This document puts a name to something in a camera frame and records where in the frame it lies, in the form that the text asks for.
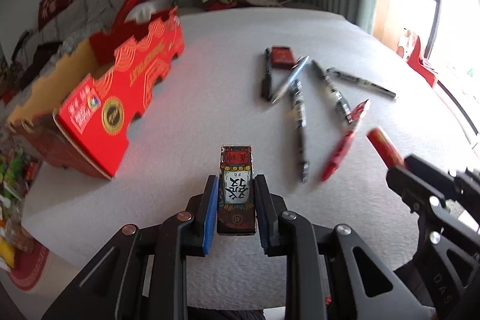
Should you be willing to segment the black slim pen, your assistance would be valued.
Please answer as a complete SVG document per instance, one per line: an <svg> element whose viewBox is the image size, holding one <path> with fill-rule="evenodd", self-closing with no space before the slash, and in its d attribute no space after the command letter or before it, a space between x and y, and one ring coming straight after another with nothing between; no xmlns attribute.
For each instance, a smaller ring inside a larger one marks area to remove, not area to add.
<svg viewBox="0 0 480 320"><path fill-rule="evenodd" d="M270 48L264 51L264 77L261 81L261 97L265 101L272 99L272 65Z"/></svg>

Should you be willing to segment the dark patterned small card box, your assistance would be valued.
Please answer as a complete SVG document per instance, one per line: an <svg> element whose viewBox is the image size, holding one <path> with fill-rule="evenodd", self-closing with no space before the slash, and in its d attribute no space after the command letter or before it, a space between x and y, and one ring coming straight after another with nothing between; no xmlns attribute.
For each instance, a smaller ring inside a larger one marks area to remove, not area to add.
<svg viewBox="0 0 480 320"><path fill-rule="evenodd" d="M256 233L253 159L250 146L221 147L217 233L229 236Z"/></svg>

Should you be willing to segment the red embroidered cushion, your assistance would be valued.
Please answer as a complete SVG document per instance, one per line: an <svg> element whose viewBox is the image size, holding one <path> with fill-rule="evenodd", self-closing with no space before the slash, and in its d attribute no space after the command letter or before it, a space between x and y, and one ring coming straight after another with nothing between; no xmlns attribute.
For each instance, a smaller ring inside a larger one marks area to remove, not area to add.
<svg viewBox="0 0 480 320"><path fill-rule="evenodd" d="M39 3L37 29L41 31L49 21L72 4L73 0L41 0Z"/></svg>

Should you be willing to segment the red rectangular small box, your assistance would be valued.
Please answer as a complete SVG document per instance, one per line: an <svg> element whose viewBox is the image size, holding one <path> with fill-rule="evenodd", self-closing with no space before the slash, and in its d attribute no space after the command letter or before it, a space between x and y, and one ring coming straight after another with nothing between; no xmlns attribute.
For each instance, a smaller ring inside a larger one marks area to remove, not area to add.
<svg viewBox="0 0 480 320"><path fill-rule="evenodd" d="M273 46L270 52L272 68L288 69L294 68L298 62L292 49L287 46Z"/></svg>

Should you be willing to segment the grey sofa with throw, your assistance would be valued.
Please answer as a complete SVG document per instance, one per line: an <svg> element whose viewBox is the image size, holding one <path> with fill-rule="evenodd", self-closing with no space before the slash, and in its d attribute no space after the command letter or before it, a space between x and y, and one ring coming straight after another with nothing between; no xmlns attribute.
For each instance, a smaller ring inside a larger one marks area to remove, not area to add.
<svg viewBox="0 0 480 320"><path fill-rule="evenodd" d="M21 85L23 78L36 78L52 56L72 53L88 34L109 30L125 1L73 0L43 27L22 33L10 65L14 81ZM163 7L172 3L160 1Z"/></svg>

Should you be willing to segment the red plastic kid chair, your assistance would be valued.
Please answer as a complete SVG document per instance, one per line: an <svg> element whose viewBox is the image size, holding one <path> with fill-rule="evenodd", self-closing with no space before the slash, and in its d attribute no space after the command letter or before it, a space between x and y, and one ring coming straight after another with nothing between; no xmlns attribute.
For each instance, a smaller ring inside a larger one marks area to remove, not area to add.
<svg viewBox="0 0 480 320"><path fill-rule="evenodd" d="M434 88L438 82L438 73L423 56L421 38L414 32L404 29L396 53L422 78Z"/></svg>

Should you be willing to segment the black grey grip pen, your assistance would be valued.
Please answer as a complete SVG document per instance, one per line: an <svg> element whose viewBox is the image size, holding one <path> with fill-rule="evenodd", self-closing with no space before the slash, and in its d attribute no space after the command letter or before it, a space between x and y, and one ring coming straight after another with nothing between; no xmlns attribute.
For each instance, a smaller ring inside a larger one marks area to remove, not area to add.
<svg viewBox="0 0 480 320"><path fill-rule="evenodd" d="M304 184L308 179L309 163L306 157L305 128L307 126L304 94L300 81L295 79L289 87L292 110L295 115L296 165L298 180Z"/></svg>

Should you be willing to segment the snack pile on floor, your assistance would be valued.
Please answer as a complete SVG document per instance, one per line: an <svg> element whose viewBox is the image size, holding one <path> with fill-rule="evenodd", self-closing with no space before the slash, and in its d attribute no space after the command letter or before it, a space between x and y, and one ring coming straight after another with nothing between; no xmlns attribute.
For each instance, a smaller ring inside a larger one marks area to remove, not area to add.
<svg viewBox="0 0 480 320"><path fill-rule="evenodd" d="M1 130L1 269L23 292L33 292L49 250L22 226L26 196L37 178L41 160Z"/></svg>

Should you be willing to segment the red cardboard fruit box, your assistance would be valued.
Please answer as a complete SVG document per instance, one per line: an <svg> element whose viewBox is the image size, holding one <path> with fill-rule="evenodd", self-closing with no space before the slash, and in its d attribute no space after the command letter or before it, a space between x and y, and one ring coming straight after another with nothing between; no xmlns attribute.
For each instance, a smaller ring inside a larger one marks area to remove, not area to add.
<svg viewBox="0 0 480 320"><path fill-rule="evenodd" d="M46 163L71 167L111 180L128 148L127 131L144 115L154 85L165 79L185 43L175 8L152 15L147 23L125 23L103 33L99 47L116 45L112 55L96 54L89 38L64 55L31 85L30 96L7 118L13 138Z"/></svg>

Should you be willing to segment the black clear gel pen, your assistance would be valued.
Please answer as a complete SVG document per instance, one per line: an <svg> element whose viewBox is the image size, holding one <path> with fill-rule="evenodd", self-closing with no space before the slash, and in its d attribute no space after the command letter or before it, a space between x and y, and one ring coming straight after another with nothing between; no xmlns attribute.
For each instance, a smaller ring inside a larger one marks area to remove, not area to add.
<svg viewBox="0 0 480 320"><path fill-rule="evenodd" d="M312 60L312 69L315 72L316 76L323 83L326 88L326 92L330 101L333 102L334 108L339 115L339 117L348 125L353 121L352 119L352 109L343 96L343 94L335 87L332 79L327 75L326 71L320 66L320 63L316 60Z"/></svg>

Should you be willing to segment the black white marker pen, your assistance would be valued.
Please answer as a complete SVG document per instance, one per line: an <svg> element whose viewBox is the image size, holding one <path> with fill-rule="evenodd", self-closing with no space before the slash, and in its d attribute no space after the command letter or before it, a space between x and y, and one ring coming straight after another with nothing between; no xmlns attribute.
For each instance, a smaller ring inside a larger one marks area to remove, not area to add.
<svg viewBox="0 0 480 320"><path fill-rule="evenodd" d="M378 93L381 93L385 96L388 96L389 98L396 98L396 93L393 91L382 87L381 85L377 85L374 82L371 82L365 78L361 78L359 76L354 76L350 73L347 73L345 71L340 71L337 68L334 67L329 67L326 69L326 72L329 76L333 76L334 78L341 79L343 81L346 81L348 83L354 84L354 85L360 85L363 88L368 88L372 91L376 91Z"/></svg>

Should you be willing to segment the red pillow on sofa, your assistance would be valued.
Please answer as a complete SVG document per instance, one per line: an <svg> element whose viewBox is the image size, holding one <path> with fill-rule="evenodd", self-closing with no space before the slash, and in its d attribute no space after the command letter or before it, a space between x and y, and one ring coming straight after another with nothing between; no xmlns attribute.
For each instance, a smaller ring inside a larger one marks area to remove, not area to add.
<svg viewBox="0 0 480 320"><path fill-rule="evenodd" d="M144 1L146 0L124 0L124 3L115 16L111 30L113 31L120 27L126 21L128 14L134 9L134 7L138 6Z"/></svg>

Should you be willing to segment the light blue pen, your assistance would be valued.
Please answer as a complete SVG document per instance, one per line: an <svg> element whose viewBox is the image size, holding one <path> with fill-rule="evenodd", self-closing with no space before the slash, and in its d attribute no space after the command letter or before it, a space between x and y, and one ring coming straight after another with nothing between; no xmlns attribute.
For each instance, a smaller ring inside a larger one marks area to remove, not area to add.
<svg viewBox="0 0 480 320"><path fill-rule="evenodd" d="M303 71L306 65L310 62L309 56L303 56L299 59L298 64L294 69L289 73L289 75L283 79L283 81L278 85L275 91L272 93L271 103L275 104L279 101L284 95L288 92L289 87L297 79L299 74Z"/></svg>

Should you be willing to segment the pink red gel pen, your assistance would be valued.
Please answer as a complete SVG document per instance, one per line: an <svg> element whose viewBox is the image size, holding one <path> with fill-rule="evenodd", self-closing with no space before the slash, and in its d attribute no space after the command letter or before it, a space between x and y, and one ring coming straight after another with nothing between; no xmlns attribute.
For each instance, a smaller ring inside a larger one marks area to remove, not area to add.
<svg viewBox="0 0 480 320"><path fill-rule="evenodd" d="M369 99L360 102L352 112L352 124L346 130L343 138L339 141L334 151L329 157L328 162L325 165L324 170L321 173L320 181L326 182L340 167L343 159L352 147L353 140L356 137L356 133L359 130L365 115L371 106Z"/></svg>

